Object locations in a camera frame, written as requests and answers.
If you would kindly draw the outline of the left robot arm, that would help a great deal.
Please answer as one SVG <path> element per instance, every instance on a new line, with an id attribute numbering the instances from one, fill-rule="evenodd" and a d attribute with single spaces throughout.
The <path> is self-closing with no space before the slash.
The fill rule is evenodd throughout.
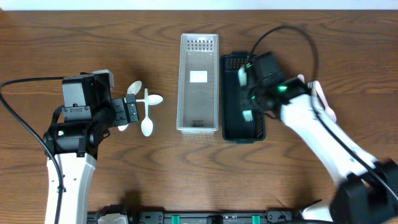
<path id="1" fill-rule="evenodd" d="M 98 146 L 110 135 L 139 120 L 133 93 L 112 98 L 113 73 L 98 70 L 62 80 L 64 104 L 52 116 L 44 142 L 49 194 L 46 223 L 86 223 L 88 196 Z"/>

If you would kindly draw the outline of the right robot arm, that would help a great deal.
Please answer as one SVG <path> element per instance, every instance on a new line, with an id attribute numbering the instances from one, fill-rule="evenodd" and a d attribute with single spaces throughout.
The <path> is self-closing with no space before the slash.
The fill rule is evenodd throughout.
<path id="1" fill-rule="evenodd" d="M 286 78 L 270 53 L 249 56 L 238 71 L 240 108 L 271 111 L 319 158 L 337 191 L 331 202 L 298 212 L 300 223 L 384 223 L 397 217 L 397 164 L 379 162 L 358 146 L 330 116 L 318 81 Z"/>

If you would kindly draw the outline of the white plastic spoon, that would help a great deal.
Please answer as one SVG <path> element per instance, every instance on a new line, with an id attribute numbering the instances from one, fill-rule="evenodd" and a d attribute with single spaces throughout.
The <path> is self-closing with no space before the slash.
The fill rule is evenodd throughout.
<path id="1" fill-rule="evenodd" d="M 321 100 L 321 102 L 324 106 L 326 115 L 335 123 L 337 120 L 336 114 L 333 111 L 333 109 L 329 106 L 320 82 L 318 80 L 315 80 L 312 82 L 312 84 L 313 84 L 313 88 L 315 89 L 315 91 L 317 93 L 317 96 L 319 97 L 319 99 Z"/>

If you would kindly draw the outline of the white spoon horizontal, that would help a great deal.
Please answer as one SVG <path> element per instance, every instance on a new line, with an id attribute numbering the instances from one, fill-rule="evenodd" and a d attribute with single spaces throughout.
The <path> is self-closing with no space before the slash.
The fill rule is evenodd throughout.
<path id="1" fill-rule="evenodd" d="M 161 102 L 163 102 L 163 97 L 160 95 L 149 95 L 148 97 L 145 97 L 144 99 L 139 99 L 136 100 L 138 103 L 146 103 L 149 106 L 153 106 L 153 105 L 158 105 Z"/>

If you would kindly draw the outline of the pale blue plastic fork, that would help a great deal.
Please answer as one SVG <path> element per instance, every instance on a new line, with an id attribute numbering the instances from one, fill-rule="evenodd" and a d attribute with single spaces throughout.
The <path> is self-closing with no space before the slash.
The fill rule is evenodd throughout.
<path id="1" fill-rule="evenodd" d="M 246 122 L 251 122 L 253 120 L 253 115 L 251 110 L 242 111 L 243 118 Z"/>

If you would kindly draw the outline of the white spoon vertical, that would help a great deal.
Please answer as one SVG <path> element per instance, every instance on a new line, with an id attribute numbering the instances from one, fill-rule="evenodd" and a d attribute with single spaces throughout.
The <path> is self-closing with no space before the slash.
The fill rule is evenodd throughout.
<path id="1" fill-rule="evenodd" d="M 154 128 L 152 120 L 149 118 L 149 93 L 148 89 L 144 89 L 144 107 L 145 107 L 145 117 L 141 123 L 141 131 L 145 137 L 149 137 Z"/>

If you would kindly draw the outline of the white plastic fork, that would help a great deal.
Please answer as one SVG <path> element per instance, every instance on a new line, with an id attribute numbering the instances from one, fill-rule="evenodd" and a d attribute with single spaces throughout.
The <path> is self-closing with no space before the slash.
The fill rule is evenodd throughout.
<path id="1" fill-rule="evenodd" d="M 298 74 L 298 75 L 297 75 L 297 78 L 298 78 L 302 83 L 305 83 L 305 77 L 304 77 L 304 75 Z"/>

